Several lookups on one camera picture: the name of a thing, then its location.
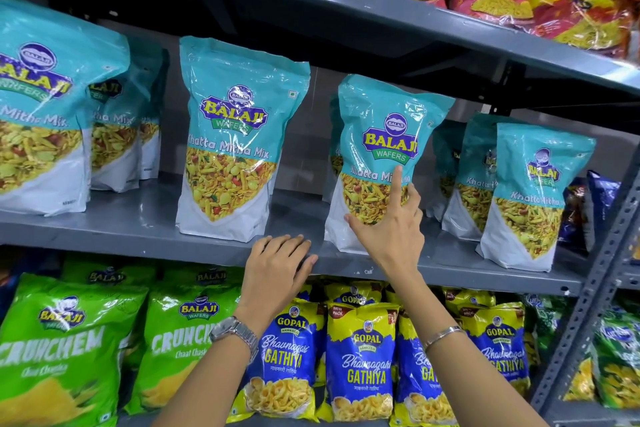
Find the person's right hand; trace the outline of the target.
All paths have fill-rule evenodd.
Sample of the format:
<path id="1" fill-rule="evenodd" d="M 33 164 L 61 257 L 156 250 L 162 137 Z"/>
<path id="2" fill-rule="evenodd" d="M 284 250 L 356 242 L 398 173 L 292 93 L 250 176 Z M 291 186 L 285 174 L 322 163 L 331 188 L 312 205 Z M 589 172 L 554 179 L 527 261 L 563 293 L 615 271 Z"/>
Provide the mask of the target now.
<path id="1" fill-rule="evenodd" d="M 417 265 L 424 246 L 420 231 L 421 215 L 410 215 L 403 202 L 403 168 L 392 173 L 390 196 L 382 220 L 373 227 L 372 243 L 365 248 L 371 259 L 383 270 L 393 288 L 417 276 Z"/>

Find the teal snack packet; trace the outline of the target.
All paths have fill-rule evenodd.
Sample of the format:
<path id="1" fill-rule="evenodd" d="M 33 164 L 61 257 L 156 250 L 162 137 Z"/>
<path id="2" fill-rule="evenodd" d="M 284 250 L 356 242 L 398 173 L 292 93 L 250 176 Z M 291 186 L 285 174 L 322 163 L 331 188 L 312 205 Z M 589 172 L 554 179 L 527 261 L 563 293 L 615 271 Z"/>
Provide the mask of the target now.
<path id="1" fill-rule="evenodd" d="M 366 255 L 344 216 L 350 214 L 368 227 L 380 222 L 398 165 L 403 168 L 402 202 L 406 202 L 415 165 L 455 99 L 407 92 L 362 75 L 348 75 L 337 95 L 342 129 L 337 155 L 331 156 L 336 182 L 324 240 L 342 253 Z"/>

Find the silver bangle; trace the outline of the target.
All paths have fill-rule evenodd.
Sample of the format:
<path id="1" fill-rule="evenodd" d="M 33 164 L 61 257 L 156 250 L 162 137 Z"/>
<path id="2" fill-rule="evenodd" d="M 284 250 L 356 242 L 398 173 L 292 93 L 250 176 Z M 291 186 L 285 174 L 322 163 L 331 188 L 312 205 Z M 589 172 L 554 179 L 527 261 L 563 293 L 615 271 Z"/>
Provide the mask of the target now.
<path id="1" fill-rule="evenodd" d="M 456 325 L 456 326 L 449 326 L 437 332 L 436 334 L 432 335 L 431 337 L 428 338 L 427 341 L 425 341 L 422 344 L 425 353 L 427 353 L 435 344 L 437 344 L 439 341 L 441 341 L 445 337 L 448 337 L 451 334 L 457 334 L 457 333 L 464 334 L 465 331 L 461 326 Z"/>

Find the green crisp packet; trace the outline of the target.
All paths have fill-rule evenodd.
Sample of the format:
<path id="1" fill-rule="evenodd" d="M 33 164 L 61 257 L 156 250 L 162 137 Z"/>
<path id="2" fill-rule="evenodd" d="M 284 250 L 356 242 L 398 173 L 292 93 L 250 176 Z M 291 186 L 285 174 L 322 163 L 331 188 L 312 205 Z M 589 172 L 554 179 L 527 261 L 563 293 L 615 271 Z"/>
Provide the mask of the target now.
<path id="1" fill-rule="evenodd" d="M 151 287 L 151 291 L 180 293 L 200 292 L 207 287 L 214 289 L 240 287 L 243 277 L 243 268 L 171 262 L 163 269 L 161 279 Z"/>
<path id="2" fill-rule="evenodd" d="M 0 427 L 116 427 L 143 286 L 20 277 L 0 326 Z"/>
<path id="3" fill-rule="evenodd" d="M 150 291 L 143 356 L 126 413 L 154 412 L 172 399 L 209 349 L 213 326 L 233 315 L 240 295 L 240 284 L 160 284 Z"/>
<path id="4" fill-rule="evenodd" d="M 153 260 L 67 252 L 62 262 L 60 280 L 99 286 L 151 286 L 157 279 Z"/>

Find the green patterned snack packet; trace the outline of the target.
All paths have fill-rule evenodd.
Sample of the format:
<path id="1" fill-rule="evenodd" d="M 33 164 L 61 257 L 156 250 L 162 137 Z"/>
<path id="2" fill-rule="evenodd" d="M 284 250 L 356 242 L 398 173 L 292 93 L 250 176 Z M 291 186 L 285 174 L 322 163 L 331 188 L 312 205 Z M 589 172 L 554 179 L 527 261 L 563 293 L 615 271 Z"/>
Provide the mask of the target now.
<path id="1" fill-rule="evenodd" d="M 640 307 L 614 302 L 604 313 L 563 399 L 640 408 Z"/>
<path id="2" fill-rule="evenodd" d="M 568 299 L 543 294 L 522 294 L 524 344 L 530 370 L 535 370 L 550 354 L 550 346 L 568 307 Z"/>

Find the row of blue yellow packets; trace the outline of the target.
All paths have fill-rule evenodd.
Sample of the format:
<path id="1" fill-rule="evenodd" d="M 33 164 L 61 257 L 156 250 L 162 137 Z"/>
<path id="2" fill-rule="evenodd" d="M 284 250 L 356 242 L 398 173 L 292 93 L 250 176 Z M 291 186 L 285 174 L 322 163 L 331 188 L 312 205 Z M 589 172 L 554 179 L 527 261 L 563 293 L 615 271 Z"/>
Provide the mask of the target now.
<path id="1" fill-rule="evenodd" d="M 261 415 L 312 423 L 458 427 L 411 320 L 397 302 L 294 300 L 272 320 L 228 423 Z"/>

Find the orange snack packet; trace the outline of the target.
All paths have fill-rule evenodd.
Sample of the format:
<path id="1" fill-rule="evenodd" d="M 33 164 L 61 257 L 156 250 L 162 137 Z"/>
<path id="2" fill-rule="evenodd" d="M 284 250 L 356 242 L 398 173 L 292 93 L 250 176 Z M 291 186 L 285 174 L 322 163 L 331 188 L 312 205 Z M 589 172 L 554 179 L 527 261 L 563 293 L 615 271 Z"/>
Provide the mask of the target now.
<path id="1" fill-rule="evenodd" d="M 618 11 L 622 58 L 640 66 L 640 0 L 612 0 Z"/>

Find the person's left hand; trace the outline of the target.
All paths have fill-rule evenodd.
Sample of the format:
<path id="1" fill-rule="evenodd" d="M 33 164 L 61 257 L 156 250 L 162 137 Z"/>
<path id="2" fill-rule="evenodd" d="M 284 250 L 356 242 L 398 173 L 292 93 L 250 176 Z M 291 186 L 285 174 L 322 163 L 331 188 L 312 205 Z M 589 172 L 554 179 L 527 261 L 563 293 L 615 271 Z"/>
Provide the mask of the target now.
<path id="1" fill-rule="evenodd" d="M 271 321 L 297 296 L 301 288 L 295 288 L 295 274 L 304 260 L 310 256 L 311 241 L 303 236 L 303 260 L 301 263 L 284 263 L 282 245 L 292 236 L 268 237 L 268 245 L 262 254 L 259 268 L 244 269 L 241 296 L 235 316 L 259 338 Z"/>

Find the silver wristwatch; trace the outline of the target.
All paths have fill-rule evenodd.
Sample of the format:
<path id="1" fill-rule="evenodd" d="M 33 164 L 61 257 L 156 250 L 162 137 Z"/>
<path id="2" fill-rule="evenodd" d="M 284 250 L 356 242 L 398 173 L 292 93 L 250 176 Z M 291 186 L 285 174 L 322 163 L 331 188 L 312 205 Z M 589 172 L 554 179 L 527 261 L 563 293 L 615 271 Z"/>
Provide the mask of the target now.
<path id="1" fill-rule="evenodd" d="M 209 340 L 213 344 L 231 335 L 241 339 L 248 347 L 250 351 L 248 364 L 251 364 L 259 351 L 259 337 L 236 316 L 225 318 L 212 326 L 209 332 Z"/>

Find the row of teal snack packets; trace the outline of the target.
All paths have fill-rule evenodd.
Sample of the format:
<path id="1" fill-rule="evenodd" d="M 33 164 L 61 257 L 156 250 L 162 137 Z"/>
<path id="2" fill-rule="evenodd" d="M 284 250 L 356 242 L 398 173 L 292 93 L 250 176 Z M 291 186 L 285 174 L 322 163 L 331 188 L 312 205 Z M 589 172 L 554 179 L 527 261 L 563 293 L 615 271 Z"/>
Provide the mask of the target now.
<path id="1" fill-rule="evenodd" d="M 295 62 L 187 37 L 191 89 L 181 233 L 250 242 L 264 233 L 284 132 L 310 81 Z M 24 0 L 0 0 L 0 223 L 86 212 L 106 167 L 132 158 L 140 180 L 141 117 L 154 103 L 162 47 Z"/>

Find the person's left forearm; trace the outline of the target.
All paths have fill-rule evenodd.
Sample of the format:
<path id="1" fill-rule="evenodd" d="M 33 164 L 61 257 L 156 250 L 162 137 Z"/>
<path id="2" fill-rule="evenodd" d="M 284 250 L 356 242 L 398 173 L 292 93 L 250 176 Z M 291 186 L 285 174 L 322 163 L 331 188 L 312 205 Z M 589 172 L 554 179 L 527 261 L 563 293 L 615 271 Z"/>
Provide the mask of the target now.
<path id="1" fill-rule="evenodd" d="M 150 427 L 225 427 L 249 356 L 234 335 L 214 342 Z"/>

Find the person's right forearm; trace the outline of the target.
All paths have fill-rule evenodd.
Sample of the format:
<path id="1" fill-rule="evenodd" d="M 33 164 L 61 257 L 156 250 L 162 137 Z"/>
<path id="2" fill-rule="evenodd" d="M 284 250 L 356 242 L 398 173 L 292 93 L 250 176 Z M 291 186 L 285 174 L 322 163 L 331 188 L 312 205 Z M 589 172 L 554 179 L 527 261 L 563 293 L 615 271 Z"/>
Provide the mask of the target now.
<path id="1" fill-rule="evenodd" d="M 422 343 L 437 332 L 458 325 L 418 271 L 396 293 Z M 548 427 L 466 333 L 445 337 L 426 356 L 460 427 Z"/>

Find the dark blue snack packet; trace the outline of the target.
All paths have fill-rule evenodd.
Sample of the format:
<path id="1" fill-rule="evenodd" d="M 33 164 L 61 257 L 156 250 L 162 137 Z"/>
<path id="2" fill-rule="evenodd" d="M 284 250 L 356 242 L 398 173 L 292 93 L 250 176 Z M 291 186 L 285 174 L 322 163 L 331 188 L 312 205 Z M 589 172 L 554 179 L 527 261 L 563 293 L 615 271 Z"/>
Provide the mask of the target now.
<path id="1" fill-rule="evenodd" d="M 564 211 L 559 228 L 558 244 L 575 252 L 586 253 L 582 207 L 586 192 L 586 178 L 576 177 L 564 189 Z"/>
<path id="2" fill-rule="evenodd" d="M 582 208 L 582 226 L 587 252 L 605 231 L 607 215 L 614 203 L 621 182 L 611 180 L 596 171 L 588 170 Z"/>

